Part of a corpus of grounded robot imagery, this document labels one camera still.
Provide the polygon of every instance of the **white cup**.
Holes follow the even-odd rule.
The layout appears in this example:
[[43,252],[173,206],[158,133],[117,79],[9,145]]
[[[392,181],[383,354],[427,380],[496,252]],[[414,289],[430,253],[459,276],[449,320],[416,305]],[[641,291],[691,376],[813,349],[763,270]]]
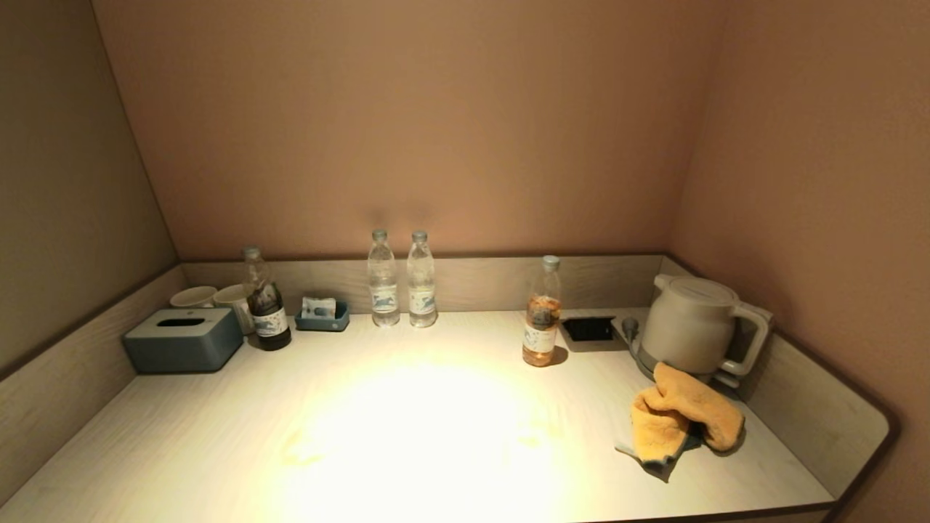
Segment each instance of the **white cup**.
[[179,309],[196,309],[213,307],[213,295],[217,293],[215,287],[186,288],[171,297],[171,306]]
[[248,301],[246,300],[246,290],[242,284],[230,285],[224,288],[213,297],[218,307],[229,307],[235,312],[235,319],[239,322],[239,328],[243,334],[255,331],[255,323],[252,321],[252,314],[248,312]]

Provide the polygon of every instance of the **towel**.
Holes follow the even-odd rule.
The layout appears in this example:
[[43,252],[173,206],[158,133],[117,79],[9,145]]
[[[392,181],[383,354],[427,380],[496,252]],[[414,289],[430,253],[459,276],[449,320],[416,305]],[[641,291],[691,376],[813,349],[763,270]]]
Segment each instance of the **towel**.
[[720,393],[691,375],[659,362],[653,370],[656,386],[632,403],[632,445],[617,450],[643,466],[664,468],[700,440],[719,452],[738,442],[745,421],[742,412]]

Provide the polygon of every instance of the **electric kettle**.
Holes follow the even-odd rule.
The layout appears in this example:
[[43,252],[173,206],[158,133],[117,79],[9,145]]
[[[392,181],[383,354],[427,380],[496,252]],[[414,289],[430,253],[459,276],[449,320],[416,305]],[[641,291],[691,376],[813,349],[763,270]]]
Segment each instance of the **electric kettle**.
[[[703,382],[716,378],[739,386],[768,337],[772,313],[741,302],[733,290],[707,279],[658,275],[655,283],[662,293],[649,310],[634,355],[641,369],[649,375],[662,361]],[[738,317],[757,329],[745,358],[733,361],[726,350]]]

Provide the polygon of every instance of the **water bottle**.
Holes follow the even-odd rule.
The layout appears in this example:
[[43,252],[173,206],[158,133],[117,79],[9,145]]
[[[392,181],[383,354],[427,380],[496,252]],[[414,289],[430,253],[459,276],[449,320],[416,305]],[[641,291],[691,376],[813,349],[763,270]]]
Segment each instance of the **water bottle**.
[[272,280],[272,269],[261,258],[258,247],[250,245],[242,249],[246,256],[246,292],[248,312],[255,321],[255,333],[259,336],[259,347],[276,351],[290,343],[290,326],[287,324],[284,300]]
[[410,325],[429,327],[436,323],[435,268],[426,231],[414,231],[407,256],[407,289],[410,294]]
[[397,270],[394,253],[388,245],[388,232],[376,229],[368,251],[368,290],[371,292],[371,319],[379,327],[390,327],[401,319],[397,307]]
[[533,280],[526,304],[524,361],[545,367],[552,361],[555,331],[562,315],[562,282],[559,281],[559,257],[544,256],[542,272]]

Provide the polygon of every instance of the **beige wall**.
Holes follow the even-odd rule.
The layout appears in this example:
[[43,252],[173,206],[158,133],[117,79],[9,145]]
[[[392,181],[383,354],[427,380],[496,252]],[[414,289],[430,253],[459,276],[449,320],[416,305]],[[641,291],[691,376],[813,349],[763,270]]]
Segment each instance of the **beige wall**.
[[724,2],[94,0],[184,260],[667,245]]
[[671,250],[900,412],[846,520],[925,521],[930,7],[735,2],[711,93]]
[[175,260],[82,0],[0,1],[0,378]]

